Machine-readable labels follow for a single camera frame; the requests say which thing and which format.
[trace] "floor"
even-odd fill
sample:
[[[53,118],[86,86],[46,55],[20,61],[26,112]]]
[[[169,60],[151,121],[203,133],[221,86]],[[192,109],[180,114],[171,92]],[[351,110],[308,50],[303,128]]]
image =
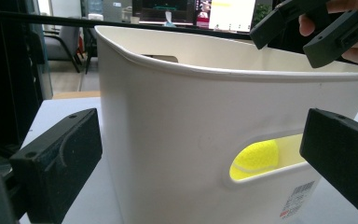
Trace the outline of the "floor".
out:
[[[86,57],[79,66],[78,73],[71,62],[48,62],[53,95],[71,91],[98,91],[100,80],[98,75],[98,58],[91,58],[86,73]]]

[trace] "yellow ball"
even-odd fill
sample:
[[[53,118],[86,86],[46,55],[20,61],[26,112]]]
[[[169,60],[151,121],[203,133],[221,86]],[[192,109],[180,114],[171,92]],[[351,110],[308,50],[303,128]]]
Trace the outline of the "yellow ball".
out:
[[[279,149],[275,140],[253,143],[238,154],[229,174],[234,180],[261,175],[275,169],[278,161]]]

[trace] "label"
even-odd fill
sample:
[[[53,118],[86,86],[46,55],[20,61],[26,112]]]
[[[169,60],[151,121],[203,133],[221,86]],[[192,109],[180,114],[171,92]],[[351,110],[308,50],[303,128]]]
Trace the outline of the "label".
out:
[[[280,214],[281,220],[285,220],[297,213],[303,203],[310,196],[310,190],[312,189],[314,183],[315,181],[312,181],[293,190]]]

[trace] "chair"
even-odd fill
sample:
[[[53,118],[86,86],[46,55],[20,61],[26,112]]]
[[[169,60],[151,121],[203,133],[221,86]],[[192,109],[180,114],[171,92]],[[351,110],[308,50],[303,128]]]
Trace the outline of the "chair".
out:
[[[71,61],[76,71],[80,73],[77,56],[79,27],[62,26],[58,35],[45,35],[46,52],[49,61]]]
[[[86,42],[86,52],[87,52],[87,60],[86,60],[86,74],[89,70],[89,65],[91,61],[91,57],[98,57],[97,50],[97,34],[94,28],[85,28],[87,32],[88,40]]]

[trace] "table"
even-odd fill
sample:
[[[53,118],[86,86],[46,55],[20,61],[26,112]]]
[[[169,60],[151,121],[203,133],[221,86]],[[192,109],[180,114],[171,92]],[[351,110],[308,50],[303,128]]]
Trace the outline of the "table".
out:
[[[64,117],[88,108],[97,108],[100,125],[103,127],[100,97],[44,101],[23,145],[26,146]],[[27,216],[24,216],[20,222],[30,223]],[[113,180],[104,154],[68,211],[63,223],[123,223],[113,187]],[[293,224],[314,223],[358,224],[357,209],[323,178]]]

